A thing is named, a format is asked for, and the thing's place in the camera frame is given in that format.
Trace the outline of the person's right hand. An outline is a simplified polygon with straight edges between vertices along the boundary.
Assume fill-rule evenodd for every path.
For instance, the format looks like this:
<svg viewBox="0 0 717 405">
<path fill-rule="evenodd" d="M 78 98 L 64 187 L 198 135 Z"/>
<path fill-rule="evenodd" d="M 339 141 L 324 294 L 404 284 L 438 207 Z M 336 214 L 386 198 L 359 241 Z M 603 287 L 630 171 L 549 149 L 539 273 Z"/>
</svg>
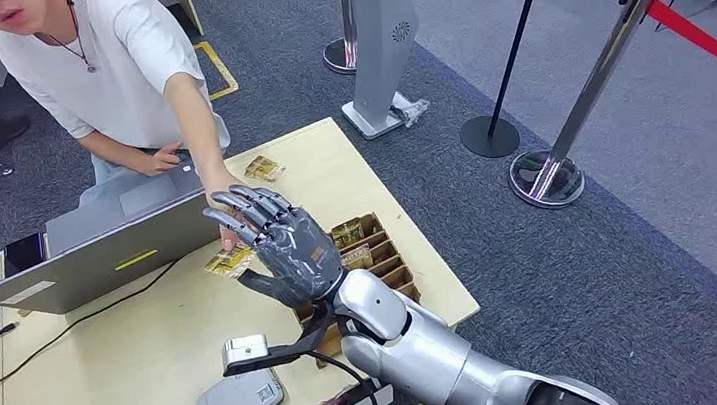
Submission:
<svg viewBox="0 0 717 405">
<path fill-rule="evenodd" d="M 181 162 L 183 143 L 173 142 L 162 148 L 140 149 L 130 161 L 130 168 L 146 176 L 156 176 L 174 169 Z"/>
</svg>

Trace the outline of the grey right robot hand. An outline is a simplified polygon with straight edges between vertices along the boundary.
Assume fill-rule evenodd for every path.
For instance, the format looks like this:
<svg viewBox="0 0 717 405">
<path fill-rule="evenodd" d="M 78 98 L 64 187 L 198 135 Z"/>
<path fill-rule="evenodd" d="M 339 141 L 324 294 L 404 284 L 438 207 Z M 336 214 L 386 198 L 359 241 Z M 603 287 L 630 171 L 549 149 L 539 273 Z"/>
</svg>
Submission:
<svg viewBox="0 0 717 405">
<path fill-rule="evenodd" d="M 203 215 L 236 233 L 269 270 L 266 276 L 247 268 L 237 278 L 242 285 L 290 308 L 315 304 L 333 294 L 345 274 L 339 251 L 303 208 L 275 191 L 244 184 L 215 191 L 210 200 L 242 218 L 211 207 Z"/>
</svg>

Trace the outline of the person's left hand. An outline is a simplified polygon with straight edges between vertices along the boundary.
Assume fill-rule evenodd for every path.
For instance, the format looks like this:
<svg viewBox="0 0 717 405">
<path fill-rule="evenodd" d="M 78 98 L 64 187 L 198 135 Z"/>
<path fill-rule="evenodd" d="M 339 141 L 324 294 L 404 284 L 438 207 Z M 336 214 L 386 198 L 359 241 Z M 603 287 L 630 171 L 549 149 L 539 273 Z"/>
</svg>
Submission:
<svg viewBox="0 0 717 405">
<path fill-rule="evenodd" d="M 226 169 L 219 169 L 211 172 L 209 175 L 205 175 L 202 182 L 206 195 L 206 201 L 208 202 L 210 208 L 221 210 L 237 220 L 242 220 L 241 212 L 239 210 L 236 210 L 232 206 L 216 202 L 211 197 L 215 191 L 227 192 L 229 186 L 238 184 L 240 180 L 238 180 Z M 218 224 L 218 229 L 220 232 L 219 239 L 221 248 L 223 248 L 224 251 L 233 249 L 233 247 L 239 242 L 238 234 L 228 229 L 226 226 L 223 226 L 221 223 Z"/>
</svg>

